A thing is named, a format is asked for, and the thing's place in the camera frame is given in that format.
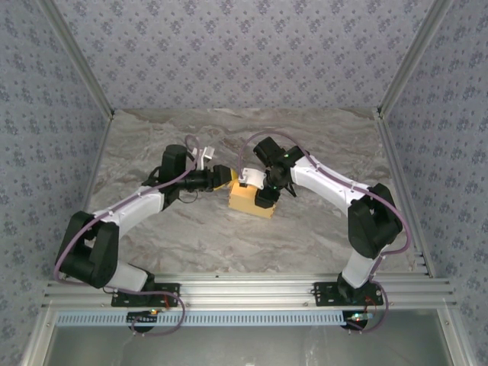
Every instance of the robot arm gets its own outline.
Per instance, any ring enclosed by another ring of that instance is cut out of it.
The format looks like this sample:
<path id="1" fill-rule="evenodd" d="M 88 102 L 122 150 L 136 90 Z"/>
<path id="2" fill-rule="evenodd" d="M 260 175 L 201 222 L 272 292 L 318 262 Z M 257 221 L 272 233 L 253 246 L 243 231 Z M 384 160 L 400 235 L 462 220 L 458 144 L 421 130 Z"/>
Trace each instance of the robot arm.
<path id="1" fill-rule="evenodd" d="M 368 282 L 371 269 L 381 252 L 395 240 L 403 227 L 383 204 L 325 176 L 318 171 L 317 166 L 352 187 L 369 190 L 393 204 L 390 191 L 381 184 L 371 188 L 357 183 L 311 156 L 316 163 L 314 165 L 297 146 L 285 151 L 271 137 L 261 141 L 254 148 L 254 153 L 267 168 L 265 174 L 261 175 L 264 178 L 259 181 L 258 172 L 250 172 L 248 169 L 248 174 L 243 175 L 239 182 L 258 188 L 256 205 L 271 207 L 280 197 L 282 188 L 294 195 L 292 184 L 296 184 L 325 198 L 348 217 L 348 238 L 353 251 L 348 264 L 339 275 L 338 287 L 341 295 L 354 303 L 355 299 L 363 296 L 361 289 Z"/>
<path id="2" fill-rule="evenodd" d="M 143 194 L 150 187 L 178 177 L 186 169 L 187 157 L 194 159 L 185 146 L 170 145 L 163 153 L 160 167 L 130 196 L 135 199 L 129 204 L 118 210 L 114 208 L 119 207 L 120 202 L 92 214 L 83 211 L 75 213 L 69 221 L 57 260 L 84 226 L 102 214 L 109 214 L 78 240 L 63 261 L 60 271 L 95 288 L 108 286 L 130 291 L 153 291 L 155 284 L 152 274 L 118 260 L 119 239 L 141 221 L 166 209 L 178 199 L 181 190 L 212 191 L 231 181 L 233 174 L 230 168 L 215 165 L 210 170 L 204 166 L 212 154 L 212 148 L 202 149 L 197 168 L 182 180 L 162 190 Z"/>

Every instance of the floral wallpaper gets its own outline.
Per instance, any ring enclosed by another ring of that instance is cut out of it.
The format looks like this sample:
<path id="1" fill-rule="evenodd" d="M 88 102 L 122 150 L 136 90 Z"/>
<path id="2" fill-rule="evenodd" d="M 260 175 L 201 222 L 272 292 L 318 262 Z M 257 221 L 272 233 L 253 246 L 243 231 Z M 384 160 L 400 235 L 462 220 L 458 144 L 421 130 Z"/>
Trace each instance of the floral wallpaper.
<path id="1" fill-rule="evenodd" d="M 114 109 L 380 104 L 432 0 L 56 0 Z"/>
<path id="2" fill-rule="evenodd" d="M 387 120 L 436 271 L 488 364 L 488 3 L 454 2 Z"/>
<path id="3" fill-rule="evenodd" d="M 18 364 L 105 119 L 34 0 L 0 2 L 0 364 Z"/>

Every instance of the yellow block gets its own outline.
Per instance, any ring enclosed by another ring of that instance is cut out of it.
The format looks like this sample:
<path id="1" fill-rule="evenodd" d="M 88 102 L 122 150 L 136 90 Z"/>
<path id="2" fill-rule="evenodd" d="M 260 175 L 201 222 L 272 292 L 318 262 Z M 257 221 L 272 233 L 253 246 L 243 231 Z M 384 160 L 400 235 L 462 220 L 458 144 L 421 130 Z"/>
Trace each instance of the yellow block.
<path id="1" fill-rule="evenodd" d="M 276 204 L 270 208 L 261 208 L 254 204 L 254 198 L 258 189 L 251 185 L 241 187 L 238 181 L 235 181 L 230 189 L 229 207 L 234 210 L 246 212 L 247 214 L 256 215 L 271 219 L 276 209 Z"/>

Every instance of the marble surface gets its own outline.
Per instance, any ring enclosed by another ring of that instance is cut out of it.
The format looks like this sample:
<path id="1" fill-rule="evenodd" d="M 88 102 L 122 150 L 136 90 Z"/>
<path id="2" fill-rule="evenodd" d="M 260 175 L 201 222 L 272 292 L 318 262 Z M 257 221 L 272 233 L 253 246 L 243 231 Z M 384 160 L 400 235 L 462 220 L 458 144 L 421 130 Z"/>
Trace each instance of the marble surface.
<path id="1" fill-rule="evenodd" d="M 369 110 L 125 110 L 112 122 L 90 210 L 134 192 L 160 164 L 165 147 L 183 144 L 188 133 L 216 149 L 213 164 L 235 168 L 243 141 L 265 128 L 291 134 L 345 176 L 370 185 L 381 182 L 393 191 Z M 275 140 L 292 146 L 280 136 Z M 262 168 L 252 153 L 255 143 L 246 149 L 244 166 Z M 200 193 L 193 204 L 176 201 L 122 238 L 120 258 L 154 272 L 339 273 L 351 254 L 346 217 L 306 188 L 295 189 L 298 197 L 284 192 L 270 220 L 229 209 L 226 189 Z M 393 246 L 404 242 L 402 233 Z M 410 250 L 388 258 L 381 269 L 408 271 L 413 265 Z"/>

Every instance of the white cable clip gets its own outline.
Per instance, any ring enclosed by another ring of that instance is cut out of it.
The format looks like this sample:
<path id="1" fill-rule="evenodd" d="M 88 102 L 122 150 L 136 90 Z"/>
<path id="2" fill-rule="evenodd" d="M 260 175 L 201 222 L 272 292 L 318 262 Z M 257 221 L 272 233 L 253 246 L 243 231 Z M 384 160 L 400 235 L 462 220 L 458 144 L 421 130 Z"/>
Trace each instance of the white cable clip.
<path id="1" fill-rule="evenodd" d="M 351 193 L 354 193 L 355 192 L 354 187 L 356 186 L 356 182 L 350 181 L 349 184 L 351 185 L 351 187 L 349 188 L 351 190 Z"/>

